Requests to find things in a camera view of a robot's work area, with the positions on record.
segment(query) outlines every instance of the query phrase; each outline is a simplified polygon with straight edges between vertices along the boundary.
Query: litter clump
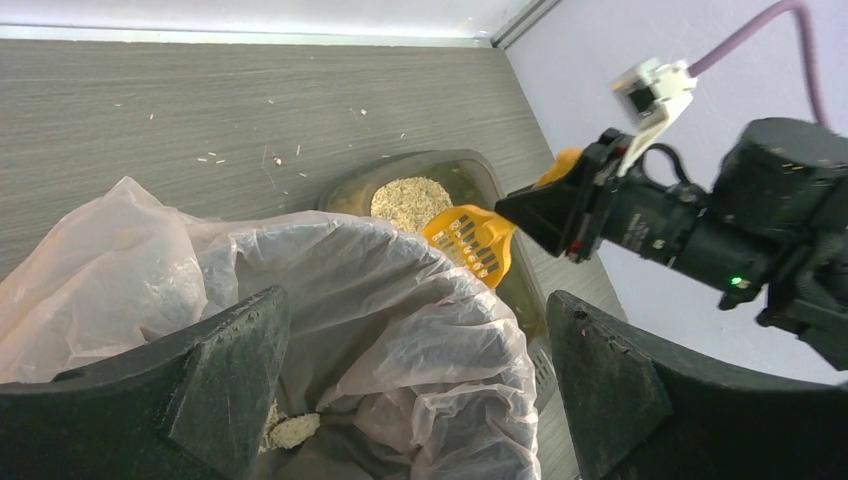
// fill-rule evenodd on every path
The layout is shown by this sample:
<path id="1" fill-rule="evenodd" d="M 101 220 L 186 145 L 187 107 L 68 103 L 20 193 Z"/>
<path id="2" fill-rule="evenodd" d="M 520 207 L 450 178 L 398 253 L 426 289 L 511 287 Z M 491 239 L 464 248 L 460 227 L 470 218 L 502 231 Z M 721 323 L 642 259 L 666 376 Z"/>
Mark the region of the litter clump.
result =
<path id="1" fill-rule="evenodd" d="M 287 418 L 271 430 L 268 435 L 271 440 L 269 447 L 272 450 L 294 448 L 305 442 L 307 438 L 315 435 L 320 425 L 321 415 L 317 413 Z"/>
<path id="2" fill-rule="evenodd" d="M 321 415 L 307 413 L 297 417 L 281 417 L 277 412 L 277 400 L 271 404 L 268 418 L 265 420 L 262 442 L 259 444 L 259 453 L 278 448 L 291 449 L 306 439 L 315 435 L 321 425 Z"/>
<path id="3" fill-rule="evenodd" d="M 425 177 L 389 182 L 374 193 L 371 216 L 388 220 L 395 227 L 419 233 L 442 210 L 452 207 L 450 195 Z"/>

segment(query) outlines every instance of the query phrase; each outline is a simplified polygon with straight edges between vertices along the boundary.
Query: metal trim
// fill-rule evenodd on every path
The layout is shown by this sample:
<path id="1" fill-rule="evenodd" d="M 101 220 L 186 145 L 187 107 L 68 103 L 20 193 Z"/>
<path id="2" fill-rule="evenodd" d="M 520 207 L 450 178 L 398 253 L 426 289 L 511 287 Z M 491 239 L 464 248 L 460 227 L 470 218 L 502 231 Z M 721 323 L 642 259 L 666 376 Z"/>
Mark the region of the metal trim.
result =
<path id="1" fill-rule="evenodd" d="M 506 50 L 562 0 L 532 0 L 492 36 L 492 46 Z"/>

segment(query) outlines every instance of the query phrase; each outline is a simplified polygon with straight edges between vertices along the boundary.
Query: litter box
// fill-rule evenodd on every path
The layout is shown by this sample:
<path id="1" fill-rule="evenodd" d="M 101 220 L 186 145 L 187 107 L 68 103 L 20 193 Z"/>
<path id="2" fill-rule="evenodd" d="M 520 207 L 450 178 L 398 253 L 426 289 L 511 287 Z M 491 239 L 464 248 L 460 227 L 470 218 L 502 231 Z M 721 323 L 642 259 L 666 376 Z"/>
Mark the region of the litter box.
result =
<path id="1" fill-rule="evenodd" d="M 371 215 L 371 199 L 387 183 L 410 177 L 438 182 L 454 205 L 476 205 L 493 210 L 504 196 L 491 164 L 474 150 L 434 150 L 381 158 L 354 171 L 327 189 L 318 209 L 357 216 Z M 515 312 L 527 336 L 528 351 L 536 367 L 536 408 L 541 411 L 558 391 L 545 322 L 545 303 L 523 245 L 512 241 L 512 266 L 495 289 L 498 297 Z"/>

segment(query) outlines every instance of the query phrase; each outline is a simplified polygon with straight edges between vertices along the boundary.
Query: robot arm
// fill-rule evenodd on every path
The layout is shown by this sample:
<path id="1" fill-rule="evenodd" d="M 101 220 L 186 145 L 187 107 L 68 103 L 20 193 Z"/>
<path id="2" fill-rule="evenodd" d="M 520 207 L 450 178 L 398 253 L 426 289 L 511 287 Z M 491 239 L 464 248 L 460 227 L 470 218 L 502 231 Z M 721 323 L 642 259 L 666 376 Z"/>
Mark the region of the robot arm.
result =
<path id="1" fill-rule="evenodd" d="M 789 331 L 839 370 L 848 369 L 848 140 L 801 120 L 748 124 L 722 162 L 712 192 L 692 183 L 673 148 L 660 185 L 641 155 L 624 176 L 633 137 L 607 130 L 569 174 L 497 202 L 495 211 L 554 256 L 579 263 L 602 239 L 723 293 L 735 308 L 768 289 L 763 326 Z"/>

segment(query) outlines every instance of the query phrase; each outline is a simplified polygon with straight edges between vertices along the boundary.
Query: plastic bag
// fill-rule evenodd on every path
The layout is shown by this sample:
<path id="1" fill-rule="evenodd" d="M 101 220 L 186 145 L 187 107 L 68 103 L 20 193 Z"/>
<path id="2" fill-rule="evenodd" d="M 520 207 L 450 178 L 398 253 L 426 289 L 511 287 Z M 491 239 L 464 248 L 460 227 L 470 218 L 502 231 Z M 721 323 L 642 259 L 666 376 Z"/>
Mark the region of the plastic bag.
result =
<path id="1" fill-rule="evenodd" d="M 303 446 L 260 455 L 255 478 L 540 477 L 533 366 L 514 315 L 379 220 L 204 221 L 125 178 L 0 284 L 0 381 L 48 381 L 270 285 L 292 302 L 279 410 L 323 419 Z"/>

